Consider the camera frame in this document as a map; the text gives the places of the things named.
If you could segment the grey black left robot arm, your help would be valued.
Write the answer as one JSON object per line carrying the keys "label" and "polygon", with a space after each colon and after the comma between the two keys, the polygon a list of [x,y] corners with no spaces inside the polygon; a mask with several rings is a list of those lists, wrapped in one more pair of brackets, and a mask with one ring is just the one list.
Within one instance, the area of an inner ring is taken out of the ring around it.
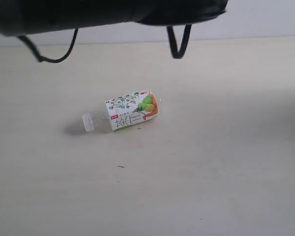
{"label": "grey black left robot arm", "polygon": [[0,34],[19,36],[136,22],[188,25],[225,13],[226,0],[0,0]]}

